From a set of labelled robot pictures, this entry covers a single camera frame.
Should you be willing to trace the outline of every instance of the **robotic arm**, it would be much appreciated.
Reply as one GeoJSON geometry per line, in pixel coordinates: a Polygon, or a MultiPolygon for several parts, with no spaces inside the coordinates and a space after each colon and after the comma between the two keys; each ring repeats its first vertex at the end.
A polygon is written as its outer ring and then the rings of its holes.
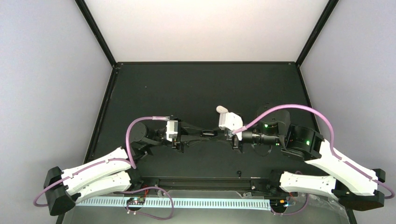
{"type": "MultiPolygon", "coordinates": [[[[260,108],[257,114],[263,115],[268,107],[266,105],[260,108]]],[[[125,145],[76,168],[63,171],[59,167],[50,169],[44,183],[45,189],[65,179],[45,192],[50,214],[63,214],[77,203],[94,196],[140,189],[142,180],[139,171],[131,168],[132,163],[125,159],[132,159],[134,165],[145,156],[153,155],[151,147],[169,146],[183,153],[185,146],[190,147],[205,141],[223,142],[238,153],[242,153],[244,143],[281,146],[283,155],[311,164],[329,174],[310,176],[273,171],[271,185],[281,192],[327,196],[354,210],[384,206],[386,197],[377,190],[378,184],[385,182],[383,170],[364,168],[333,149],[331,143],[318,132],[290,124],[288,111],[276,110],[258,117],[253,125],[243,126],[239,115],[222,106],[218,106],[216,110],[220,114],[218,128],[203,129],[177,118],[169,118],[166,127],[158,130],[138,122],[130,126],[130,152],[125,150],[128,148],[125,145]]]]}

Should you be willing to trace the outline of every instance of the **gray wall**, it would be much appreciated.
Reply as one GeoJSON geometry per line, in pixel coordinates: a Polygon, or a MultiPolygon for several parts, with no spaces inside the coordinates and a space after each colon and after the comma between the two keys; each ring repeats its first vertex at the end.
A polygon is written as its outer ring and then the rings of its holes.
{"type": "MultiPolygon", "coordinates": [[[[393,189],[395,10],[394,0],[339,1],[302,66],[313,107],[335,128],[335,147],[367,168],[384,169],[393,189]]],[[[395,210],[391,199],[384,208],[355,214],[359,224],[394,223],[395,210]]]]}
{"type": "Polygon", "coordinates": [[[0,16],[0,222],[55,223],[32,200],[49,168],[82,164],[111,67],[74,1],[0,16]]]}

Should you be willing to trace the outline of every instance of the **white backdrop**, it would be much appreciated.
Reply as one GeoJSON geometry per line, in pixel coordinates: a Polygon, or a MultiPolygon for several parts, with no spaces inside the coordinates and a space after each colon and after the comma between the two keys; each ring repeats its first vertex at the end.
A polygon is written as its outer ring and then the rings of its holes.
{"type": "Polygon", "coordinates": [[[115,60],[296,61],[327,0],[86,0],[115,60]]]}

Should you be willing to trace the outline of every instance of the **black table surface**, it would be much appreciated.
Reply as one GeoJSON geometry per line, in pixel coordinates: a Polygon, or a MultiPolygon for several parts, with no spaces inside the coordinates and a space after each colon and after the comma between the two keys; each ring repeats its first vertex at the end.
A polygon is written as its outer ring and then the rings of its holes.
{"type": "MultiPolygon", "coordinates": [[[[93,159],[104,156],[125,141],[128,125],[144,116],[174,115],[203,128],[215,128],[219,122],[216,107],[241,114],[244,123],[255,118],[256,110],[266,102],[275,105],[308,105],[304,84],[294,63],[123,63],[111,94],[93,159]]],[[[290,109],[292,124],[315,128],[309,112],[290,109]]],[[[163,121],[147,121],[160,128],[163,121]]],[[[170,147],[152,148],[137,164],[142,176],[162,177],[268,177],[273,169],[324,175],[311,165],[281,155],[274,147],[244,145],[244,153],[217,142],[186,147],[185,153],[170,147]]]]}

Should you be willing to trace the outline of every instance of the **white wall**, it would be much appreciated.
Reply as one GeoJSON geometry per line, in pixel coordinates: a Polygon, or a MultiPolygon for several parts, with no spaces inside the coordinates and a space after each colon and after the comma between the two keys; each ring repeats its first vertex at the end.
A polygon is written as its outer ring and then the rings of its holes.
{"type": "Polygon", "coordinates": [[[86,0],[115,60],[295,61],[327,0],[86,0]]]}
{"type": "Polygon", "coordinates": [[[48,169],[83,162],[111,67],[74,1],[0,16],[0,222],[55,223],[33,198],[48,169]]]}
{"type": "MultiPolygon", "coordinates": [[[[341,0],[302,66],[312,105],[335,128],[335,147],[382,168],[396,189],[396,1],[341,0]]],[[[327,132],[323,123],[321,130],[327,132]]],[[[359,224],[394,223],[396,198],[355,212],[359,224]]]]}

